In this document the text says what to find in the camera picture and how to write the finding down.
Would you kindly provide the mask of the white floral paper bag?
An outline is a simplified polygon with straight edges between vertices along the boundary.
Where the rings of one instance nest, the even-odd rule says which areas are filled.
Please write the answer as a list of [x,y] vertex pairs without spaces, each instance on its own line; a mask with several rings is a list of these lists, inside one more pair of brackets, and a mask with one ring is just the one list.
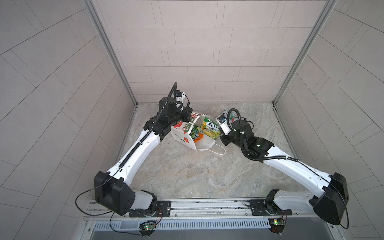
[[216,143],[220,136],[219,126],[207,114],[192,112],[189,122],[180,122],[171,127],[173,138],[196,151],[210,151],[217,155],[224,155],[224,147]]

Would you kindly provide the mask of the yellow green Fox's candy bag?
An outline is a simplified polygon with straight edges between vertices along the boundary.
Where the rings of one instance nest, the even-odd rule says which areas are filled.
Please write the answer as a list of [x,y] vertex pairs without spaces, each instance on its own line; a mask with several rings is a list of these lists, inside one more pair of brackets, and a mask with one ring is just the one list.
[[202,124],[198,127],[198,130],[214,140],[217,140],[217,138],[222,134],[219,130],[219,125],[215,124],[208,117],[204,118]]

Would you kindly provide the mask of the teal Fox's candy bag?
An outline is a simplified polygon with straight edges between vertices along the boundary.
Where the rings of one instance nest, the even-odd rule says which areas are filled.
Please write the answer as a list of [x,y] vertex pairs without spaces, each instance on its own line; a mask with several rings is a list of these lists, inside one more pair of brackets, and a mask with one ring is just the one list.
[[233,123],[234,121],[238,121],[239,117],[238,116],[230,116],[230,123]]

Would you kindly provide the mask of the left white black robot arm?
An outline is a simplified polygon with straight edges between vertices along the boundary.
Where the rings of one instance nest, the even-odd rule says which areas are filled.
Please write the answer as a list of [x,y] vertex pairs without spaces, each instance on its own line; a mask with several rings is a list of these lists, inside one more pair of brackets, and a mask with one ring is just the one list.
[[151,151],[160,144],[176,124],[191,119],[192,108],[187,96],[177,91],[173,97],[159,102],[158,114],[150,118],[128,152],[107,172],[94,178],[96,202],[123,216],[127,212],[152,216],[157,210],[157,196],[148,191],[134,191],[130,185]]

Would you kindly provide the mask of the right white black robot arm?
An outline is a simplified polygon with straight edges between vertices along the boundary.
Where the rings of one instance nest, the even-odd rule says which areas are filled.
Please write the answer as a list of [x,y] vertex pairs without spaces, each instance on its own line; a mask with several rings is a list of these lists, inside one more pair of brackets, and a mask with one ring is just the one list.
[[221,141],[241,149],[251,161],[265,163],[303,185],[305,192],[287,192],[273,189],[262,206],[269,215],[282,215],[288,210],[315,213],[325,222],[340,225],[348,214],[349,193],[346,178],[339,173],[330,175],[319,171],[290,156],[274,143],[256,137],[250,123],[242,118],[228,119],[219,116],[217,122],[222,133]]

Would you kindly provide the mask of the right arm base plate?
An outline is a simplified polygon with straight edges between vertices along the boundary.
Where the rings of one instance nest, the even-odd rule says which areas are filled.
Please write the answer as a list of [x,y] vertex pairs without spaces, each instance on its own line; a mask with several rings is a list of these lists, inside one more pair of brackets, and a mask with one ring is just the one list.
[[245,206],[251,209],[253,216],[291,216],[293,214],[291,210],[281,210],[272,200],[248,200]]

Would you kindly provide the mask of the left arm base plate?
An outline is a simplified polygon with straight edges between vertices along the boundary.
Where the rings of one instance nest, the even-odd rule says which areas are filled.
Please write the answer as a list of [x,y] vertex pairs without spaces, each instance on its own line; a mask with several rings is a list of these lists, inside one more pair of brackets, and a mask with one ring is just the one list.
[[171,212],[171,201],[157,201],[156,205],[150,205],[148,210],[130,210],[130,218],[154,218],[169,217]]

